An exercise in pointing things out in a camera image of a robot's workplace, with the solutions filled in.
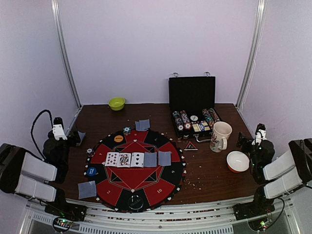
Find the dealt blue playing card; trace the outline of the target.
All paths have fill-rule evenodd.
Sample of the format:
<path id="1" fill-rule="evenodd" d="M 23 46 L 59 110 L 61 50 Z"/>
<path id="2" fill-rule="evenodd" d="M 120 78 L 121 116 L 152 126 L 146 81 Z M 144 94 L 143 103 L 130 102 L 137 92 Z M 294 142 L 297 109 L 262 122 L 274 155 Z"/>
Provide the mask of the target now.
<path id="1" fill-rule="evenodd" d="M 135 127 L 136 127 L 136 131 L 139 131 L 139 132 L 148 131 L 150 129 L 150 120 L 145 119 L 145 120 L 135 121 Z"/>

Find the orange big blind button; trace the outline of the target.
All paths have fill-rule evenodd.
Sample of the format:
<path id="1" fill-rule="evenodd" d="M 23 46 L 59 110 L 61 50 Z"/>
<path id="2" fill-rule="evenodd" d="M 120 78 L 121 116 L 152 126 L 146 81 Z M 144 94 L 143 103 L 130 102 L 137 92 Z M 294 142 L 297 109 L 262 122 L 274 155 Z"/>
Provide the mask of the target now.
<path id="1" fill-rule="evenodd" d="M 122 142 L 124 140 L 124 136 L 122 136 L 122 135 L 116 135 L 115 137 L 114 137 L 114 141 L 115 142 Z"/>

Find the black red triangular token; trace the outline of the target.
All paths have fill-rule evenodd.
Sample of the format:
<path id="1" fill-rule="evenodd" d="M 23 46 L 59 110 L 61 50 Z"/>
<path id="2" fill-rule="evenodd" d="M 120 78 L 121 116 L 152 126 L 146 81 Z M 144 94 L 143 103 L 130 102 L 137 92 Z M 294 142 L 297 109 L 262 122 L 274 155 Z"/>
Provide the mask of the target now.
<path id="1" fill-rule="evenodd" d="M 186 144 L 183 150 L 184 151 L 197 151 L 198 148 L 196 148 L 195 145 L 191 141 L 188 141 L 188 143 Z"/>

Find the blue deck of cards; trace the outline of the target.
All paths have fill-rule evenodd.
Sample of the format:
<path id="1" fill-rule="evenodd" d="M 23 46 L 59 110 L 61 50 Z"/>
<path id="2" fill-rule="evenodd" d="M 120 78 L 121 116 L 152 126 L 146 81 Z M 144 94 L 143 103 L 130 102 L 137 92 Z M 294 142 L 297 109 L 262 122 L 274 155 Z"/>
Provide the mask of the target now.
<path id="1" fill-rule="evenodd" d="M 77 147 L 81 145 L 81 143 L 84 140 L 85 136 L 86 136 L 86 133 L 78 131 L 78 139 L 79 139 L 79 141 L 76 143 Z"/>

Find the queen of hearts card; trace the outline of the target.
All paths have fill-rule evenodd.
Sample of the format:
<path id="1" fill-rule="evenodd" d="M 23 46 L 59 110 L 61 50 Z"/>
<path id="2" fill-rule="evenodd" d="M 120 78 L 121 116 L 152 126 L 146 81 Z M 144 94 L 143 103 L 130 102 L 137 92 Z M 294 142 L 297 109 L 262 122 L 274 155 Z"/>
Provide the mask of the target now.
<path id="1" fill-rule="evenodd" d="M 130 168 L 131 165 L 131 153 L 120 153 L 118 156 L 117 167 L 118 168 Z"/>

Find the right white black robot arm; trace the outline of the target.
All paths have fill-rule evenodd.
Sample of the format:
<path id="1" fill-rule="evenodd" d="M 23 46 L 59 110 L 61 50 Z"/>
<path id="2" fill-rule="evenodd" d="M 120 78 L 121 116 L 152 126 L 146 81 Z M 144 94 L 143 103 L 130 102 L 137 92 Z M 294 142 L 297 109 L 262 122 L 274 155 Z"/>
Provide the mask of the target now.
<path id="1" fill-rule="evenodd" d="M 239 135 L 237 146 L 247 153 L 251 174 L 259 184 L 251 202 L 234 205 L 237 220 L 273 212 L 275 199 L 292 194 L 312 179 L 311 138 L 290 141 L 289 149 L 276 159 L 274 145 L 262 130 L 254 139 Z"/>

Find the blue small blind button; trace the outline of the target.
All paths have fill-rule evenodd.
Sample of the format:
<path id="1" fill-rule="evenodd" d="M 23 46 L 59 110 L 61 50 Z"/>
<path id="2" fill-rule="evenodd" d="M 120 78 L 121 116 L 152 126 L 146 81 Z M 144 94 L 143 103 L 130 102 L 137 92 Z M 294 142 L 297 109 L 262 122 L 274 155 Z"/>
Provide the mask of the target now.
<path id="1" fill-rule="evenodd" d="M 95 176 L 97 174 L 97 169 L 95 167 L 88 168 L 86 174 L 90 177 Z"/>

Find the ten of diamonds card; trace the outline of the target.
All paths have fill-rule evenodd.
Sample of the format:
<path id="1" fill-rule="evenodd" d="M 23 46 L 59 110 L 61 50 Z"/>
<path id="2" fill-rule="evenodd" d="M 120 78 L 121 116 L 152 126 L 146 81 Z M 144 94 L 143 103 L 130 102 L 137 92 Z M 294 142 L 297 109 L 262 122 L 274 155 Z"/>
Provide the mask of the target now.
<path id="1" fill-rule="evenodd" d="M 104 166 L 105 167 L 117 167 L 119 155 L 120 155 L 119 152 L 108 152 L 106 155 Z"/>

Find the poker chip stack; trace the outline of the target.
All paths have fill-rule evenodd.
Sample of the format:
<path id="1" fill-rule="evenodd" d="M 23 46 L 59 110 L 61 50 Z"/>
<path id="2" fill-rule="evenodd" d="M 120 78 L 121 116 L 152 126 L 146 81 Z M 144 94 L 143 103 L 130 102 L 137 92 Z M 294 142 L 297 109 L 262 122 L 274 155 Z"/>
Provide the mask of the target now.
<path id="1" fill-rule="evenodd" d="M 130 127 L 125 127 L 124 129 L 123 129 L 123 133 L 127 136 L 127 135 L 129 135 L 130 133 L 131 133 L 131 128 Z"/>
<path id="2" fill-rule="evenodd" d="M 95 155 L 95 150 L 93 148 L 88 148 L 86 153 L 88 157 L 93 157 Z"/>

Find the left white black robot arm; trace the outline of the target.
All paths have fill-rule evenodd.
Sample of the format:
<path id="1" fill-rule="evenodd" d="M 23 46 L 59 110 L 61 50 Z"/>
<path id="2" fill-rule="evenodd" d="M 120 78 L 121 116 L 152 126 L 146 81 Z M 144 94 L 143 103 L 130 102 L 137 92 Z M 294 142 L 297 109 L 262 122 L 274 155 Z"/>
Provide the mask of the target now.
<path id="1" fill-rule="evenodd" d="M 66 140 L 49 138 L 44 143 L 48 159 L 42 160 L 32 152 L 4 143 L 0 147 L 0 189 L 7 194 L 35 198 L 45 204 L 44 211 L 71 221 L 84 221 L 86 206 L 66 201 L 63 189 L 48 185 L 62 184 L 69 170 L 69 148 L 79 146 L 85 134 L 77 132 Z"/>

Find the three of spades card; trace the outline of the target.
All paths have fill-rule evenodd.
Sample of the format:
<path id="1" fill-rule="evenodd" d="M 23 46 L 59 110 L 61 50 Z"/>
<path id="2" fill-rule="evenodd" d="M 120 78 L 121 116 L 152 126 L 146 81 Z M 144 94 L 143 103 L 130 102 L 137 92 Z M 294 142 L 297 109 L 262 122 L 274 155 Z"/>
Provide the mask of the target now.
<path id="1" fill-rule="evenodd" d="M 144 153 L 134 152 L 131 155 L 131 164 L 130 167 L 144 167 Z"/>

